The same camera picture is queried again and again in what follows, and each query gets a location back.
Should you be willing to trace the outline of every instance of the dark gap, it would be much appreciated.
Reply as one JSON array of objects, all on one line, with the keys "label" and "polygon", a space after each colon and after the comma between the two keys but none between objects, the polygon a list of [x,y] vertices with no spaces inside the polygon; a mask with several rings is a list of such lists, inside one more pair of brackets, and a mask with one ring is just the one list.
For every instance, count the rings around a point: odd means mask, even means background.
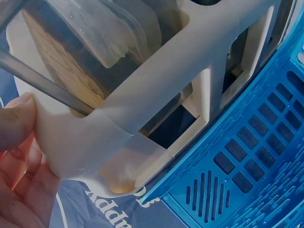
[{"label": "dark gap", "polygon": [[150,134],[149,139],[168,149],[196,119],[180,105]]},{"label": "dark gap", "polygon": [[190,196],[191,196],[191,187],[187,186],[186,204],[190,204]]},{"label": "dark gap", "polygon": [[304,119],[304,107],[303,105],[296,100],[293,104],[294,109],[300,114],[300,116]]},{"label": "dark gap", "polygon": [[292,93],[289,92],[289,90],[282,84],[279,83],[276,86],[276,90],[287,100],[290,101],[291,98],[293,98]]},{"label": "dark gap", "polygon": [[276,161],[274,156],[264,146],[258,149],[256,156],[267,168],[270,168]]},{"label": "dark gap", "polygon": [[225,148],[239,161],[241,162],[246,156],[247,152],[235,141],[231,139],[226,145]]},{"label": "dark gap", "polygon": [[291,111],[287,112],[285,118],[297,131],[300,129],[302,123]]},{"label": "dark gap", "polygon": [[290,142],[294,137],[292,131],[283,122],[279,123],[279,125],[276,127],[276,130],[287,142]]},{"label": "dark gap", "polygon": [[248,123],[256,130],[256,132],[262,137],[268,132],[267,125],[257,116],[254,115],[248,120]]},{"label": "dark gap", "polygon": [[285,150],[284,144],[273,133],[271,133],[266,142],[278,155],[281,155]]},{"label": "dark gap", "polygon": [[287,72],[288,81],[304,96],[304,82],[294,72]]},{"label": "dark gap", "polygon": [[199,217],[202,217],[203,215],[204,195],[205,195],[205,173],[203,172],[200,177]]},{"label": "dark gap", "polygon": [[296,215],[298,213],[298,211],[296,210],[296,211],[294,211],[288,218],[289,219],[293,219],[294,218],[294,216]]},{"label": "dark gap", "polygon": [[283,112],[286,105],[284,104],[283,101],[281,101],[281,99],[275,95],[274,93],[271,93],[269,95],[269,97],[267,98],[267,100],[279,111],[279,112]]},{"label": "dark gap", "polygon": [[211,184],[212,184],[212,171],[208,171],[208,184],[207,184],[207,199],[205,209],[205,223],[209,220],[210,200],[211,200]]},{"label": "dark gap", "polygon": [[221,0],[191,0],[202,6],[212,6],[220,2]]},{"label": "dark gap", "polygon": [[227,190],[227,195],[226,195],[226,208],[230,207],[230,194],[231,194],[231,191],[230,190]]},{"label": "dark gap", "polygon": [[237,135],[250,149],[253,149],[258,143],[258,139],[246,127],[242,127]]},{"label": "dark gap", "polygon": [[271,123],[274,124],[275,121],[277,120],[277,115],[272,111],[268,105],[263,103],[258,111]]},{"label": "dark gap", "polygon": [[223,207],[224,207],[224,188],[225,185],[222,183],[220,185],[220,195],[219,195],[219,205],[218,205],[218,212],[220,215],[223,213]]},{"label": "dark gap", "polygon": [[227,156],[223,152],[219,152],[214,158],[213,161],[224,171],[227,175],[230,174],[235,165],[227,158]]},{"label": "dark gap", "polygon": [[270,44],[270,42],[271,42],[272,40],[273,40],[273,38],[272,38],[272,37],[270,37],[268,44]]},{"label": "dark gap", "polygon": [[192,210],[196,210],[196,201],[198,197],[198,180],[194,180]]},{"label": "dark gap", "polygon": [[232,72],[227,72],[224,77],[222,94],[235,82],[237,77]]},{"label": "dark gap", "polygon": [[253,159],[250,159],[244,168],[256,181],[259,181],[265,174],[264,170]]},{"label": "dark gap", "polygon": [[287,222],[282,222],[280,225],[278,225],[276,228],[284,228],[284,227],[286,227],[286,225],[287,225]]},{"label": "dark gap", "polygon": [[212,212],[211,212],[211,220],[215,220],[215,214],[217,210],[217,199],[218,199],[218,184],[219,178],[215,177],[214,179],[214,187],[213,187],[213,201],[212,201]]},{"label": "dark gap", "polygon": [[253,184],[240,171],[232,178],[232,181],[243,193],[249,192],[253,187]]},{"label": "dark gap", "polygon": [[248,29],[242,32],[231,45],[227,54],[226,72],[222,93],[224,93],[235,80],[244,72],[240,67],[242,61]]}]

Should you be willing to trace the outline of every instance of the ventilation slot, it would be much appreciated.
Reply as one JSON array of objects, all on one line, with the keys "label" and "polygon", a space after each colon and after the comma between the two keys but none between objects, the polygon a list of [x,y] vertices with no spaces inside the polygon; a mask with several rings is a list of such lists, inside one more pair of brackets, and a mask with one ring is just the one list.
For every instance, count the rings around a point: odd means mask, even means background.
[{"label": "ventilation slot", "polygon": [[217,210],[217,199],[218,199],[218,184],[219,178],[216,177],[214,179],[214,187],[213,187],[213,201],[212,201],[212,212],[211,212],[211,220],[215,220],[216,210]]},{"label": "ventilation slot", "polygon": [[300,116],[304,119],[304,107],[301,103],[296,100],[293,104],[294,109],[300,114]]},{"label": "ventilation slot", "polygon": [[258,143],[258,139],[246,127],[242,127],[237,135],[250,149],[253,149]]},{"label": "ventilation slot", "polygon": [[270,168],[276,161],[274,156],[264,146],[256,152],[256,156],[267,168]]},{"label": "ventilation slot", "polygon": [[272,111],[268,105],[263,103],[258,111],[271,123],[274,124],[277,120],[277,115]]},{"label": "ventilation slot", "polygon": [[284,144],[273,133],[269,136],[266,142],[278,155],[281,155],[285,150]]},{"label": "ventilation slot", "polygon": [[287,142],[290,142],[294,137],[294,134],[283,122],[279,123],[279,125],[276,127],[276,130]]},{"label": "ventilation slot", "polygon": [[219,195],[219,204],[218,204],[218,214],[222,214],[223,213],[223,207],[224,207],[224,189],[225,185],[221,184],[220,185],[220,195]]},{"label": "ventilation slot", "polygon": [[203,215],[204,195],[205,195],[205,173],[202,173],[200,178],[199,217],[202,217]]},{"label": "ventilation slot", "polygon": [[285,228],[287,225],[287,222],[282,222],[280,225],[278,225],[276,228]]},{"label": "ventilation slot", "polygon": [[293,219],[294,218],[294,216],[296,215],[298,213],[298,211],[296,210],[296,211],[294,211],[288,218],[289,219]]},{"label": "ventilation slot", "polygon": [[264,170],[262,170],[262,168],[253,159],[250,159],[244,165],[244,168],[256,181],[259,181],[265,174]]},{"label": "ventilation slot", "polygon": [[226,208],[230,207],[230,195],[231,195],[231,191],[230,191],[230,190],[227,190]]},{"label": "ventilation slot", "polygon": [[219,152],[214,158],[214,163],[217,164],[227,175],[230,174],[236,167],[223,152]]},{"label": "ventilation slot", "polygon": [[287,72],[288,81],[304,96],[304,82],[292,71]]},{"label": "ventilation slot", "polygon": [[196,201],[198,197],[198,180],[194,180],[192,210],[196,210]]},{"label": "ventilation slot", "polygon": [[232,178],[232,181],[243,193],[248,193],[253,187],[253,184],[240,171]]},{"label": "ventilation slot", "polygon": [[274,93],[271,93],[269,95],[269,97],[267,98],[267,100],[279,111],[279,112],[283,112],[286,105],[284,104],[283,101],[281,101],[281,99],[275,95]]},{"label": "ventilation slot", "polygon": [[224,199],[226,199],[225,206],[228,208],[230,206],[230,190],[227,190],[227,195],[225,196],[224,183],[219,183],[218,177],[212,178],[211,170],[208,171],[208,177],[206,177],[204,172],[201,174],[200,183],[198,179],[194,180],[193,190],[191,190],[191,186],[187,186],[186,189],[186,204],[191,205],[192,211],[197,211],[198,208],[198,217],[204,216],[205,223],[210,222],[210,215],[213,221],[217,213],[219,215],[223,213]]},{"label": "ventilation slot", "polygon": [[190,197],[191,197],[191,187],[187,186],[186,204],[190,204]]},{"label": "ventilation slot", "polygon": [[286,101],[290,101],[291,98],[293,98],[293,95],[283,84],[279,83],[275,89],[286,99]]},{"label": "ventilation slot", "polygon": [[256,132],[262,137],[268,132],[269,128],[267,125],[258,118],[257,115],[254,115],[248,120],[248,123],[256,130]]},{"label": "ventilation slot", "polygon": [[205,223],[209,220],[209,209],[210,209],[210,200],[211,200],[211,184],[212,184],[212,171],[208,171],[208,185],[207,185],[207,201],[205,209]]},{"label": "ventilation slot", "polygon": [[302,125],[301,121],[299,121],[299,119],[291,111],[286,113],[285,118],[297,131],[300,129]]},{"label": "ventilation slot", "polygon": [[239,161],[241,162],[246,156],[247,152],[235,141],[231,139],[225,148]]}]

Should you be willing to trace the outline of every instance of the transparent plastic container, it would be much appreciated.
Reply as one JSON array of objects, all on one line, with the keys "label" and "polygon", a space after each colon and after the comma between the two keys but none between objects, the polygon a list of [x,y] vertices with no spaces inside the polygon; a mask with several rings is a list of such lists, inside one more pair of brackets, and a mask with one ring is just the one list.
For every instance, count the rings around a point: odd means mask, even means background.
[{"label": "transparent plastic container", "polygon": [[176,0],[31,0],[21,14],[32,40],[18,42],[34,43],[41,61],[30,64],[18,48],[6,58],[47,80],[15,75],[84,115],[182,29]]}]

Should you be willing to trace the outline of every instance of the fingernail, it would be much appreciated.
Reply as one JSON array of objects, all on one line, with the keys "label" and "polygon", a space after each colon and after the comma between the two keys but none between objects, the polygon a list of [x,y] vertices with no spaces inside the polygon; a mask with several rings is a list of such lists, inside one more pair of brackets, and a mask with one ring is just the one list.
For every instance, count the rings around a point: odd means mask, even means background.
[{"label": "fingernail", "polygon": [[18,104],[24,104],[26,103],[30,98],[32,97],[32,95],[30,93],[24,93],[22,94],[19,99],[18,99]]}]

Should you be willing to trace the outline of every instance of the translucent plastic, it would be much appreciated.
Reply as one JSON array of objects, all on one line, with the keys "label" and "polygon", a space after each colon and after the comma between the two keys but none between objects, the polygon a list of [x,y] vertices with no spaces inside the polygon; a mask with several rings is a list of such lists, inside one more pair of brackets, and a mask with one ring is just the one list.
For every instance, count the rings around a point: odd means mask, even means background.
[{"label": "translucent plastic", "polygon": [[128,51],[143,63],[161,47],[156,14],[140,0],[47,1],[106,68]]}]

